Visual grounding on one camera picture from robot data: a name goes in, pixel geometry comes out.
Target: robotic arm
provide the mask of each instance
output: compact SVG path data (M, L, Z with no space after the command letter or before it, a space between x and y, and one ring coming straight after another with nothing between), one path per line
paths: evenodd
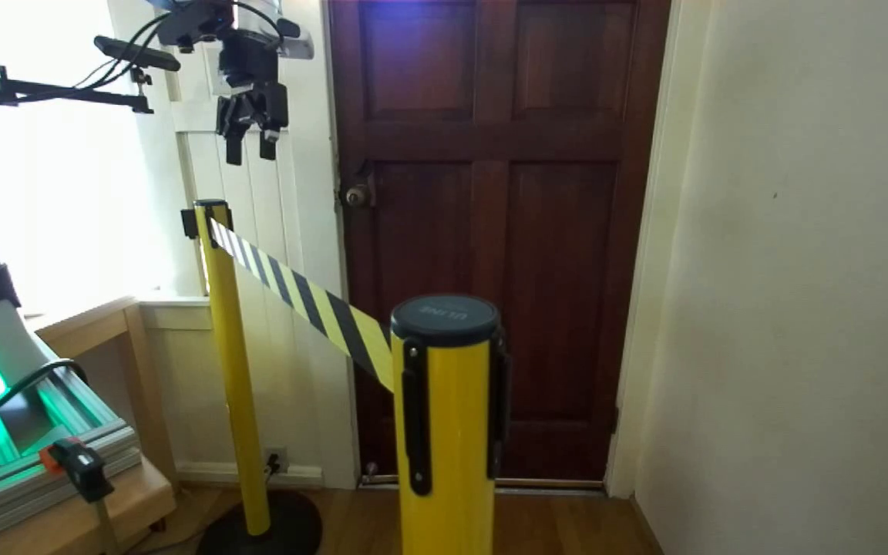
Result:
M95 46L111 58L109 70L88 83L56 88L33 80L11 80L0 67L0 105L23 105L46 98L73 98L99 105L125 105L136 113L152 113L142 88L152 83L147 67L180 70L177 56L152 49L161 36L162 46L191 53L194 42L222 42L220 74L232 88L215 105L215 133L225 139L225 159L239 163L239 139L260 127L260 157L273 159L273 143L291 122L287 88L278 80L281 58L311 58L311 42L298 36L298 24L291 20L272 20L239 0L147 0L161 9L158 20L142 24L125 42L95 36ZM235 9L248 9L268 21L272 35L248 32L235 24ZM133 76L138 95L106 93L109 83Z
M194 42L220 40L220 70L232 88L220 98L215 130L225 139L225 159L239 163L239 139L260 127L260 157L273 159L281 127L291 122L287 88L278 83L278 58L311 58L311 46L291 20L268 20L257 6L235 0L152 0L166 21L158 29L161 42L191 53ZM235 29L235 9L248 9L272 24L273 35Z

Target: wooden trim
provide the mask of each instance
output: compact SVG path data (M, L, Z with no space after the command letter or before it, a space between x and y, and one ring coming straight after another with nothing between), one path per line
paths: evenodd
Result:
M109 341L116 348L142 453L177 483L168 433L138 301L111 298L83 313L37 318L32 331L60 358L79 358Z
M146 331L161 333L214 333L205 295L194 298L142 298L138 318Z

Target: cable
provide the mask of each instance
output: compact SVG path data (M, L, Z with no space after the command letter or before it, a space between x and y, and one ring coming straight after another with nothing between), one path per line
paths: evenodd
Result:
M146 40L142 40L142 46L136 46L136 49L147 49L152 42L154 42L154 36L161 35L161 29L154 29ZM123 66L116 74L111 74L102 88L109 88L109 83L115 83L115 80L121 80L121 76L125 76L136 66L133 66L133 58L125 58L129 66Z
M116 66L116 58L106 58L99 67L93 67L85 76L79 76L76 83L71 83L71 90L85 88L88 76L95 76L106 66Z
M268 29L284 40L281 24L272 21L261 9L250 6L250 3L235 3L235 6L239 6L239 9L252 14L252 17L260 17L261 21L268 21Z
M0 408L9 404L14 394L20 394L23 388L32 388L33 381L41 381L46 374L59 371L59 366L69 366L73 371L76 376L83 376L83 366L69 362L69 358L59 358L41 371L33 371L32 376L18 378L2 397L0 397Z
M147 40L146 40L146 46L147 46L152 36L161 32L162 21L166 21L166 14L162 14L162 17L154 17L152 21L146 21L146 24L129 36L123 56L116 56L115 66L111 66L95 83L88 83L85 90L99 90L99 88L109 88L109 83L115 83L116 76L123 76L123 74L133 67L129 53L133 53L133 46L136 46L136 40L138 40L146 32L152 32Z

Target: window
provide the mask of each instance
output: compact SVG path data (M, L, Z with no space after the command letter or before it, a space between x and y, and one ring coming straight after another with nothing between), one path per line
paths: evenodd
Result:
M76 83L106 63L106 0L0 0L0 66L14 80ZM152 179L129 107L0 107L0 260L23 313L158 290Z

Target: door knob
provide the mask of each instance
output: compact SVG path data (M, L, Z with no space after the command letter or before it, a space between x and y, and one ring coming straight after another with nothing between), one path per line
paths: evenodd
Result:
M349 210L363 210L369 205L369 194L363 192L363 186L345 188L345 207Z
M373 210L380 205L376 196L376 173L369 163L361 163L361 169L352 175L352 186L343 188L343 205L349 210Z

